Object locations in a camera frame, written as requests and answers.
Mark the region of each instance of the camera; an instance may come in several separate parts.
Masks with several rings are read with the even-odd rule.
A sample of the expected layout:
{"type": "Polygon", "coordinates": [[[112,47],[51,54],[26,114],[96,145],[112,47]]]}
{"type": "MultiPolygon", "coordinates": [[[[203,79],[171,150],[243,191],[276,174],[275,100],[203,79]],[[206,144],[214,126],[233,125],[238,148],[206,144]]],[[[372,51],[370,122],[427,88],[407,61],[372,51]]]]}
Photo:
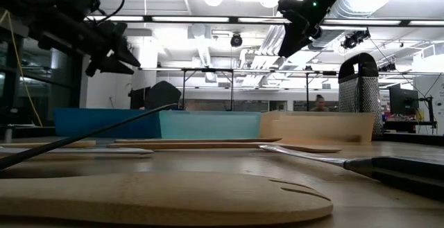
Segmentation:
{"type": "Polygon", "coordinates": [[[233,37],[231,38],[231,47],[239,47],[242,45],[242,37],[241,34],[239,33],[235,33],[233,34],[233,37]]]}

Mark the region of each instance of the blue container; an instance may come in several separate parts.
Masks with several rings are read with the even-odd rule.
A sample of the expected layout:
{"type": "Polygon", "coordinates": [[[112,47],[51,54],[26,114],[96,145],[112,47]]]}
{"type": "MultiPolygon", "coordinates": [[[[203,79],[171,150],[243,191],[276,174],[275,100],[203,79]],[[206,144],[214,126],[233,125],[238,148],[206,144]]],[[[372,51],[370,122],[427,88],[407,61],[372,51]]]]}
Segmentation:
{"type": "Polygon", "coordinates": [[[253,139],[260,121],[259,112],[160,112],[163,139],[253,139]]]}
{"type": "MultiPolygon", "coordinates": [[[[113,123],[143,113],[137,109],[54,109],[55,133],[57,136],[72,137],[104,128],[113,123]]],[[[95,137],[150,139],[160,138],[159,114],[155,113],[117,128],[102,132],[95,137]]]]}

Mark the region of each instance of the wooden table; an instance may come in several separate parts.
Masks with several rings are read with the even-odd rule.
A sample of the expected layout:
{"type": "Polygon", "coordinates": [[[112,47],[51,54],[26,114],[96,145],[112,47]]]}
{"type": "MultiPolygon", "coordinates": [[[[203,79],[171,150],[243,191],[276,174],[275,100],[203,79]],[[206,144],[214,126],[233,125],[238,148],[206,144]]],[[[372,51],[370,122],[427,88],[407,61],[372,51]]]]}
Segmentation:
{"type": "MultiPolygon", "coordinates": [[[[402,155],[444,161],[444,148],[375,142],[342,146],[337,157],[402,155]]],[[[144,159],[84,159],[25,162],[0,178],[72,177],[105,173],[176,170],[244,173],[306,184],[334,204],[333,215],[286,227],[442,227],[444,203],[390,188],[372,179],[316,161],[261,150],[163,150],[144,159]]],[[[121,227],[66,220],[0,217],[2,227],[121,227]]]]}

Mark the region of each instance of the person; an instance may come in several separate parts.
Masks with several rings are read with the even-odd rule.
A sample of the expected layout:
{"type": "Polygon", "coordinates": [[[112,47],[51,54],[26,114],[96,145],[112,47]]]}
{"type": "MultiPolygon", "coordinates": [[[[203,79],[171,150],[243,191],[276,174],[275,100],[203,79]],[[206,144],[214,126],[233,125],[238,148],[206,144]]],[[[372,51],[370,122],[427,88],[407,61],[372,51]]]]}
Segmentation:
{"type": "Polygon", "coordinates": [[[325,107],[325,99],[321,95],[316,96],[316,106],[312,108],[310,111],[328,112],[328,109],[325,107]]]}

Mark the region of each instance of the computer monitor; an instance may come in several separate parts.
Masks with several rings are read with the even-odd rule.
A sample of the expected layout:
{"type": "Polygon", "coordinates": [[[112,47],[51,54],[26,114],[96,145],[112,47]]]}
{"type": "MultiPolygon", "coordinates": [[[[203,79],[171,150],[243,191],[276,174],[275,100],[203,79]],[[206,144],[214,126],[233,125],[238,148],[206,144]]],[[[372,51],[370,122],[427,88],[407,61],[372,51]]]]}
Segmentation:
{"type": "Polygon", "coordinates": [[[401,89],[400,85],[389,87],[390,111],[392,114],[412,115],[419,108],[418,92],[401,89]]]}

